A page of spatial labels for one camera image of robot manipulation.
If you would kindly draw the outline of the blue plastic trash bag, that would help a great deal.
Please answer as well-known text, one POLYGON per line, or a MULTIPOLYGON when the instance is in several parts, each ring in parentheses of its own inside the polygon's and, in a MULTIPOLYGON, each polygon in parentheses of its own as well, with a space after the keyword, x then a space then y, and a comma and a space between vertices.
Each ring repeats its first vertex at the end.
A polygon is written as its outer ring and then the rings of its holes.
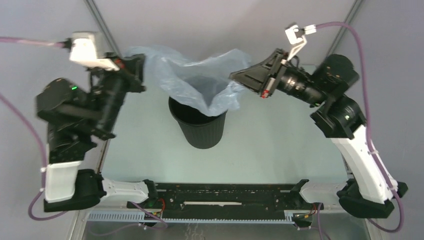
POLYGON ((205 116, 215 117, 240 108, 246 87, 230 79, 230 74, 252 65, 251 56, 237 48, 194 60, 162 45, 132 46, 125 56, 144 54, 143 77, 180 104, 205 116))

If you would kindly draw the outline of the black trash bin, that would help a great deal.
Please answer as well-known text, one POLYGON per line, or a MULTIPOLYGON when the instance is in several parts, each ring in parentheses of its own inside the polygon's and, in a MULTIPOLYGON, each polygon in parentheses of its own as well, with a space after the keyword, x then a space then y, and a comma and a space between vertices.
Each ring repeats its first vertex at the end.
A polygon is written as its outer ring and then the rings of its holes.
POLYGON ((199 110, 168 98, 168 108, 187 142, 201 150, 216 146, 222 139, 227 112, 206 116, 199 110))

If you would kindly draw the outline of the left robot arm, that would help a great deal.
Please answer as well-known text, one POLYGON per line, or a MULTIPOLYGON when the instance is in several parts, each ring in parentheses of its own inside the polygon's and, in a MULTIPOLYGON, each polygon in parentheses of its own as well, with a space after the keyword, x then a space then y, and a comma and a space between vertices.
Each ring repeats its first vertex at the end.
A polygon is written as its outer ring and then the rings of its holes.
POLYGON ((98 77, 85 91, 66 78, 50 82, 36 97, 37 116, 47 122, 48 163, 43 209, 46 213, 78 211, 103 201, 124 201, 153 208, 158 192, 152 180, 122 182, 104 178, 93 169, 81 169, 92 138, 108 141, 128 93, 142 93, 146 56, 118 57, 108 53, 114 69, 89 67, 98 77))

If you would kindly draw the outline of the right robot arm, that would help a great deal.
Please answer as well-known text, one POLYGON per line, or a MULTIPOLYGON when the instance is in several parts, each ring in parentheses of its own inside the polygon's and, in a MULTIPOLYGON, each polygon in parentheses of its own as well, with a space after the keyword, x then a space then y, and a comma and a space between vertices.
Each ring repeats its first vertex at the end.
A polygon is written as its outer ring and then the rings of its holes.
POLYGON ((375 161, 367 140, 367 120, 356 101, 346 95, 359 80, 352 62, 331 54, 313 73, 285 61, 287 52, 277 48, 268 58, 232 72, 229 78, 268 98, 280 91, 315 108, 310 116, 323 135, 340 151, 353 177, 330 190, 305 183, 291 194, 291 204, 304 209, 310 203, 339 204, 361 219, 386 219, 394 210, 394 194, 408 191, 404 182, 393 179, 381 160, 375 161))

